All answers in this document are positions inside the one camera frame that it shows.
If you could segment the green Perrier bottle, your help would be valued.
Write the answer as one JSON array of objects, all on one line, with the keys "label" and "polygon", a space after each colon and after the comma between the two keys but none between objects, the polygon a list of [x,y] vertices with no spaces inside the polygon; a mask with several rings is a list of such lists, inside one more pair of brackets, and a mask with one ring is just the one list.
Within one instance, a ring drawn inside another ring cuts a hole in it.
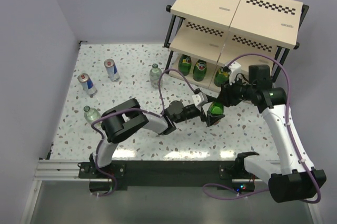
[{"label": "green Perrier bottle", "polygon": [[214,77],[214,85],[217,87],[221,87],[223,83],[228,81],[230,76],[230,71],[228,69],[223,69],[222,67],[216,71]]},{"label": "green Perrier bottle", "polygon": [[208,111],[211,115],[217,116],[217,115],[223,115],[224,114],[224,105],[221,104],[218,101],[214,101],[210,104]]},{"label": "green Perrier bottle", "polygon": [[196,82],[201,82],[204,79],[206,72],[207,72],[207,62],[199,59],[193,68],[193,79]]}]

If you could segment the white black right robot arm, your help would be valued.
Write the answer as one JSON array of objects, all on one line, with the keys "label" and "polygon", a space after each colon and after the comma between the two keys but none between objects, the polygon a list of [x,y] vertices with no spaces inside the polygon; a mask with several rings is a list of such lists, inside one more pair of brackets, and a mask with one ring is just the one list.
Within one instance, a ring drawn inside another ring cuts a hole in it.
[{"label": "white black right robot arm", "polygon": [[242,101],[256,106],[271,132],[280,159],[280,165],[276,166],[256,152],[240,153],[232,167],[236,175],[247,178],[252,174],[260,178],[277,203],[293,200],[315,203],[326,174],[322,169],[317,170],[307,156],[292,120],[287,94],[283,88],[272,86],[269,66],[251,65],[247,83],[237,78],[240,64],[229,64],[223,70],[229,78],[222,84],[216,100],[225,107]]}]

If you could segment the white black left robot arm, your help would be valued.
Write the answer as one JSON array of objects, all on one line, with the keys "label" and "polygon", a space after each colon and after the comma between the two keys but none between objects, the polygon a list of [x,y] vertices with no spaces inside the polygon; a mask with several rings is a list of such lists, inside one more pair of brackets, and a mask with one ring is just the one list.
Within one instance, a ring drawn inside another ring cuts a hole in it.
[{"label": "white black left robot arm", "polygon": [[209,127],[225,117],[223,107],[217,105],[215,99],[205,102],[211,103],[211,110],[204,111],[202,103],[185,106],[181,101],[175,100],[164,109],[164,114],[159,115],[141,109],[137,99],[132,98],[106,111],[91,123],[91,127],[102,137],[90,155],[91,173],[97,178],[105,177],[118,144],[142,128],[158,135],[168,135],[176,130],[177,123],[198,117]]}]

